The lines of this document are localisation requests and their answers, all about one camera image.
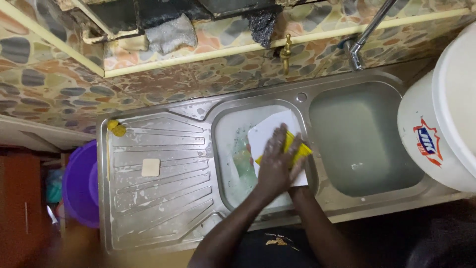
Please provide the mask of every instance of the white bucket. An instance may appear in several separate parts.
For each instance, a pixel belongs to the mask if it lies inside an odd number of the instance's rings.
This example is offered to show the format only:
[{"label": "white bucket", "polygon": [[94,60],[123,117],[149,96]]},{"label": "white bucket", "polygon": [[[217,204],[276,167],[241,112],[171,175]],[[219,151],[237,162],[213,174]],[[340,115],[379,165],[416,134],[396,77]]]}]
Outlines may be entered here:
[{"label": "white bucket", "polygon": [[450,188],[476,192],[476,23],[410,87],[397,123],[404,147],[423,171]]}]

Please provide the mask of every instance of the chrome faucet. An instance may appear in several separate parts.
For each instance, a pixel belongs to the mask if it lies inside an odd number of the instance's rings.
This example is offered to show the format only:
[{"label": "chrome faucet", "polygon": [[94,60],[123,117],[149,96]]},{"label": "chrome faucet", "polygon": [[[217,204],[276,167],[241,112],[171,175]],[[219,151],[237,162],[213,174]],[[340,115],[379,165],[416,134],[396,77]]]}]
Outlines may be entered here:
[{"label": "chrome faucet", "polygon": [[359,51],[365,45],[365,42],[375,30],[375,28],[377,28],[377,26],[384,20],[388,11],[390,8],[392,8],[396,1],[397,0],[386,0],[363,33],[361,33],[359,36],[347,36],[337,45],[338,48],[345,51],[347,57],[349,58],[349,65],[352,71],[356,72],[364,69],[364,62],[360,57]]}]

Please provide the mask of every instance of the water in sink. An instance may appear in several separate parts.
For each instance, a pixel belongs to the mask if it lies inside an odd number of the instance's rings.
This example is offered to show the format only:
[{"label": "water in sink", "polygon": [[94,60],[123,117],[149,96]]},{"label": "water in sink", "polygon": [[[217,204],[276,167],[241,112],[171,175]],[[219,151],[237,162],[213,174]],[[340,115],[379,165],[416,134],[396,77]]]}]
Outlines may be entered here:
[{"label": "water in sink", "polygon": [[337,190],[367,196],[408,188],[423,178],[398,135],[400,101],[398,92],[381,82],[328,90],[312,101],[312,131]]},{"label": "water in sink", "polygon": [[[226,201],[238,207],[254,188],[258,179],[249,163],[246,150],[248,131],[270,115],[289,110],[281,105],[268,105],[235,111],[224,115],[215,127],[215,145],[218,153],[220,177]],[[288,206],[288,194],[280,195],[267,208]]]}]

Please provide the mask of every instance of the double sink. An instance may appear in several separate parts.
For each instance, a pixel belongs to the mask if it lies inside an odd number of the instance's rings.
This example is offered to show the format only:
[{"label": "double sink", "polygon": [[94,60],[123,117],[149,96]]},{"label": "double sink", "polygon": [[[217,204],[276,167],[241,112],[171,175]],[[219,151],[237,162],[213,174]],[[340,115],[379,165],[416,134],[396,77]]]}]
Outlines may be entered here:
[{"label": "double sink", "polygon": [[[195,248],[256,184],[244,145],[268,115],[291,110],[313,150],[308,183],[332,222],[470,194],[431,179],[406,153],[397,109],[427,61],[108,114],[98,120],[101,235],[111,254]],[[118,119],[127,133],[107,131]],[[159,158],[159,177],[141,177]],[[299,223],[287,194],[251,230]]]}]

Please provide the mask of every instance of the cabinet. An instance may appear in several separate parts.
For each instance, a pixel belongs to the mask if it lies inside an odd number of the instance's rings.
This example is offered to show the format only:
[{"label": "cabinet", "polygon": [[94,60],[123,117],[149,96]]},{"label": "cabinet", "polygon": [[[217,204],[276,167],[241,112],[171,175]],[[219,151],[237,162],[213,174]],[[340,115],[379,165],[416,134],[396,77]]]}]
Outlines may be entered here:
[{"label": "cabinet", "polygon": [[17,267],[46,243],[51,220],[41,201],[36,156],[0,156],[0,220],[2,267]]}]

